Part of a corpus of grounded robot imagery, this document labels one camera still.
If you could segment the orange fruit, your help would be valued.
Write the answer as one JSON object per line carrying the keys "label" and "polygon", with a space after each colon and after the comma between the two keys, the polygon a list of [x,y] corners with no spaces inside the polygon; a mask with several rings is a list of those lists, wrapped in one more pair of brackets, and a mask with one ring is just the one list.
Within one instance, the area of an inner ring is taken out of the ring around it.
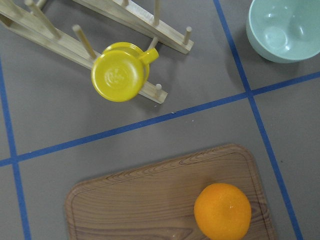
{"label": "orange fruit", "polygon": [[243,239],[252,217],[247,196],[227,183],[204,188],[195,200],[193,212],[199,229],[211,240]]}

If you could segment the wooden mug rack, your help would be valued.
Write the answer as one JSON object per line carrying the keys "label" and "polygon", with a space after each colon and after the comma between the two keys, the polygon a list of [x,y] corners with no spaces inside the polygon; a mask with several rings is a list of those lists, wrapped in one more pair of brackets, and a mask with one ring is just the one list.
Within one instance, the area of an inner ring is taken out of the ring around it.
{"label": "wooden mug rack", "polygon": [[[103,52],[94,51],[79,25],[72,28],[75,37],[57,29],[42,12],[44,4],[43,0],[27,0],[27,9],[23,9],[12,0],[3,0],[0,21],[10,31],[92,71],[94,62]],[[192,28],[187,27],[182,34],[161,21],[159,1],[155,1],[152,13],[131,0],[81,0],[79,4],[150,37],[152,41],[147,50],[156,49],[156,45],[162,43],[187,54],[193,47]],[[160,84],[151,84],[148,79],[137,95],[159,104],[167,97]]]}

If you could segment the wooden cutting board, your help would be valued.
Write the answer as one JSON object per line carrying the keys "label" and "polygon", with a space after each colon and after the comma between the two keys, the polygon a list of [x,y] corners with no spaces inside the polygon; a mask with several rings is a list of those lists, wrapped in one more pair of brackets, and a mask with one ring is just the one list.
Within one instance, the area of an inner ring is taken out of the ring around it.
{"label": "wooden cutting board", "polygon": [[194,202],[213,183],[228,183],[248,197],[247,240],[275,240],[252,154],[227,144],[76,184],[65,200],[71,240],[203,240]]}

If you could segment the green bowl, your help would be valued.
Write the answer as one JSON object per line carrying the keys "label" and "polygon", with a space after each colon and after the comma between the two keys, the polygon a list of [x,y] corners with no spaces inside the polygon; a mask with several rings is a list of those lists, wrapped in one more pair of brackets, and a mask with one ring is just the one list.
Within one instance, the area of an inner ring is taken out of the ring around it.
{"label": "green bowl", "polygon": [[253,49],[274,63],[295,63],[320,52],[318,0],[254,0],[246,21]]}

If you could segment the yellow mug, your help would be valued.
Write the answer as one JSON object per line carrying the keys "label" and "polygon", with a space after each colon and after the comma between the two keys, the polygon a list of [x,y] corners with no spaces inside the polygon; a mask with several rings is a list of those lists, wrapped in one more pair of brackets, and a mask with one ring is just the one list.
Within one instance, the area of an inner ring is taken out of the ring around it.
{"label": "yellow mug", "polygon": [[108,46],[91,69],[95,90],[112,102],[134,98],[148,80],[150,64],[159,57],[155,48],[143,51],[129,42]]}

